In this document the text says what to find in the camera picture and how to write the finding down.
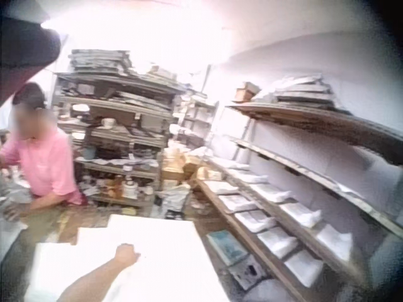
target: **pink t-shirt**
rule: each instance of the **pink t-shirt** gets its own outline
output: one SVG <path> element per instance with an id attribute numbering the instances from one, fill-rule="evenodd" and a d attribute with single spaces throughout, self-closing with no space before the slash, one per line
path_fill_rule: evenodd
<path id="1" fill-rule="evenodd" d="M 54 128 L 41 140 L 18 140 L 15 136 L 0 149 L 6 165 L 20 164 L 31 192 L 45 196 L 51 192 L 67 195 L 67 202 L 81 204 L 82 196 L 74 180 L 69 137 Z"/>

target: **white wall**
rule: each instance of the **white wall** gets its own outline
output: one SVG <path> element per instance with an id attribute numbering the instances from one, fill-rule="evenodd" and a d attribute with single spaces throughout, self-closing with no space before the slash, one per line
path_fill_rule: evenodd
<path id="1" fill-rule="evenodd" d="M 321 72 L 354 115 L 403 131 L 400 66 L 396 53 L 380 33 L 305 36 L 233 57 L 213 70 L 206 93 L 224 104 L 234 97 L 239 81 L 251 81 L 264 88 L 285 75 Z M 226 109 L 216 124 L 219 132 L 241 137 L 246 122 L 246 117 Z M 393 216 L 402 208 L 403 202 L 394 196 L 397 182 L 403 177 L 402 169 L 367 151 L 265 122 L 257 123 L 253 142 L 349 186 Z M 229 159 L 236 148 L 219 137 L 213 140 L 212 147 L 218 156 Z M 246 152 L 241 155 L 245 161 Z M 356 207 L 327 195 L 317 184 L 256 155 L 252 155 L 250 164 L 254 172 L 269 175 L 273 184 L 292 190 L 303 204 L 321 209 L 324 218 L 340 232 L 353 232 L 356 242 L 368 253 L 374 251 L 384 235 L 368 224 Z"/>

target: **person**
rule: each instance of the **person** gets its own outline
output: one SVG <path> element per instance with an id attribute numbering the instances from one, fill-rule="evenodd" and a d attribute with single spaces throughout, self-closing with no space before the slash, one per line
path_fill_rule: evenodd
<path id="1" fill-rule="evenodd" d="M 117 247 L 115 257 L 99 268 L 79 278 L 60 295 L 58 302 L 100 302 L 112 282 L 129 266 L 134 265 L 140 257 L 133 245 L 122 244 Z"/>
<path id="2" fill-rule="evenodd" d="M 14 203 L 4 210 L 7 220 L 63 201 L 81 204 L 74 179 L 69 137 L 47 116 L 45 95 L 36 83 L 25 84 L 13 98 L 15 131 L 0 149 L 0 168 L 21 166 L 36 197 L 30 204 Z"/>

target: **sleeve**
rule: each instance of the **sleeve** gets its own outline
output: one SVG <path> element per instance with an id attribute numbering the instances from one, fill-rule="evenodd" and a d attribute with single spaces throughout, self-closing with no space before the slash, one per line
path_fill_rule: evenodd
<path id="1" fill-rule="evenodd" d="M 16 165 L 20 161 L 17 139 L 11 136 L 4 146 L 0 148 L 0 154 L 4 157 L 4 163 L 6 165 Z"/>
<path id="2" fill-rule="evenodd" d="M 56 141 L 49 159 L 53 193 L 60 196 L 73 193 L 77 186 L 74 179 L 72 150 L 67 135 L 62 135 Z"/>

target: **ceiling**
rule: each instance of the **ceiling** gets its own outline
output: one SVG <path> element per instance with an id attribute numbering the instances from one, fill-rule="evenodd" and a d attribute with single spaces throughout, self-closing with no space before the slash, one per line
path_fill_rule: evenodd
<path id="1" fill-rule="evenodd" d="M 231 33 L 230 55 L 304 35 L 354 32 L 379 28 L 371 12 L 352 0 L 36 0 L 42 13 L 33 14 L 32 4 L 19 8 L 19 15 L 43 22 L 85 4 L 121 6 L 138 14 L 153 9 L 203 11 Z"/>

